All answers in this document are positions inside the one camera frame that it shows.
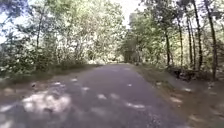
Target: sky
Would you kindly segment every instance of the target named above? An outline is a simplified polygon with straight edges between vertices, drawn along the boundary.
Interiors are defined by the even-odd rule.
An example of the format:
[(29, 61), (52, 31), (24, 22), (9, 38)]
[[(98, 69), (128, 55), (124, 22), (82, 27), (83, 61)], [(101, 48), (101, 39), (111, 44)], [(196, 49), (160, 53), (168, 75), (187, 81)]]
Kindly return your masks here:
[[(125, 25), (127, 28), (129, 28), (129, 16), (131, 13), (133, 13), (137, 8), (139, 10), (143, 10), (144, 7), (143, 6), (139, 6), (140, 0), (111, 0), (112, 2), (116, 2), (119, 3), (122, 7), (122, 12), (124, 15), (125, 20), (123, 21), (123, 25)], [(6, 19), (6, 15), (0, 15), (0, 23), (2, 23), (4, 21), (4, 19)], [(20, 23), (24, 23), (24, 18), (17, 18), (16, 19), (16, 23), (20, 24)], [(3, 43), (5, 41), (4, 37), (0, 36), (0, 44)]]
[(119, 3), (122, 6), (122, 12), (125, 17), (123, 24), (128, 26), (129, 24), (129, 16), (133, 13), (137, 8), (139, 10), (144, 9), (143, 6), (138, 6), (141, 2), (140, 0), (112, 0), (114, 2)]

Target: sunlight patch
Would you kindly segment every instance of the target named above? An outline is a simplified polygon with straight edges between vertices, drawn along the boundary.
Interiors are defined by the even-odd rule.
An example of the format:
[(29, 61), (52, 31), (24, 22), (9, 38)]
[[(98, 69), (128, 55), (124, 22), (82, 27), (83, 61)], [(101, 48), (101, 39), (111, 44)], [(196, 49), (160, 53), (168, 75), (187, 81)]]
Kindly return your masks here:
[(128, 84), (127, 86), (128, 86), (128, 87), (131, 87), (131, 86), (132, 86), (132, 84)]
[(145, 105), (142, 105), (142, 104), (132, 104), (132, 103), (127, 102), (125, 105), (127, 107), (134, 108), (134, 109), (144, 109), (145, 108)]
[(110, 97), (115, 100), (118, 100), (120, 98), (117, 94), (114, 94), (114, 93), (111, 93)]
[(82, 87), (82, 90), (83, 91), (88, 91), (88, 90), (90, 90), (90, 88), (89, 87)]
[(69, 107), (71, 99), (68, 95), (54, 96), (48, 92), (33, 94), (22, 100), (23, 106), (28, 112), (41, 114), (46, 108), (52, 109), (54, 113), (59, 113)]
[(60, 82), (55, 82), (55, 83), (53, 83), (53, 85), (61, 85), (61, 83)]
[(71, 82), (77, 82), (78, 80), (76, 78), (71, 79)]
[(0, 128), (11, 128), (12, 125), (13, 125), (12, 121), (4, 121), (4, 122), (1, 122)]
[(4, 105), (2, 107), (0, 107), (0, 112), (6, 112), (8, 110), (10, 110), (13, 107), (13, 105)]
[(107, 99), (107, 97), (103, 94), (98, 94), (97, 98), (100, 99), (100, 100), (106, 100)]
[(171, 100), (172, 102), (175, 102), (175, 103), (178, 103), (178, 104), (182, 104), (182, 103), (183, 103), (182, 100), (180, 100), (180, 99), (178, 99), (178, 98), (176, 98), (176, 97), (170, 97), (170, 100)]

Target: dirt shoulder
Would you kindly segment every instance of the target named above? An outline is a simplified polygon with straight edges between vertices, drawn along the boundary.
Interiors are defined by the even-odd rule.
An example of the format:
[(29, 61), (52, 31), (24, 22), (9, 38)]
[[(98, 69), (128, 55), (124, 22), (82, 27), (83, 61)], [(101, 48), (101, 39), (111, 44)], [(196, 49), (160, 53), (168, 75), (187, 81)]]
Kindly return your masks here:
[(223, 82), (188, 83), (152, 66), (138, 66), (136, 69), (154, 84), (161, 96), (171, 103), (193, 128), (224, 127)]

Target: vegetation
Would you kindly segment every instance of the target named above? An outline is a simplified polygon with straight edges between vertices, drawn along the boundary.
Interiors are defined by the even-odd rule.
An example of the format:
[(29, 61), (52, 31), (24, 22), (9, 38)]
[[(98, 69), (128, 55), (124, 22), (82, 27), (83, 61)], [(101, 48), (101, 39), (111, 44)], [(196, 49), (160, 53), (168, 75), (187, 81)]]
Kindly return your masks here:
[(146, 9), (137, 10), (130, 17), (131, 29), (122, 45), (125, 60), (169, 67), (174, 72), (177, 69), (170, 67), (179, 67), (178, 76), (184, 71), (187, 75), (194, 72), (194, 76), (207, 72), (216, 80), (223, 71), (224, 61), (223, 1), (143, 0), (142, 3)]
[(0, 78), (115, 59), (124, 26), (109, 0), (6, 0), (0, 4)]
[(141, 3), (146, 8), (132, 13), (125, 29), (121, 6), (110, 0), (3, 0), (0, 77), (122, 61), (120, 55), (125, 62), (178, 67), (178, 77), (190, 70), (215, 80), (223, 72), (222, 0)]

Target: paved path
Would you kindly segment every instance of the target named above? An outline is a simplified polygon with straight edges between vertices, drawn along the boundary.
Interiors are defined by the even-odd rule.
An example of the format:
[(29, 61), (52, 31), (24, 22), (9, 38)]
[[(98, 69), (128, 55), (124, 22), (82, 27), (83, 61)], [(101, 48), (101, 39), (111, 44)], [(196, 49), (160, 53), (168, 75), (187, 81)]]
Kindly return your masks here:
[(188, 128), (131, 65), (98, 67), (0, 106), (0, 128)]

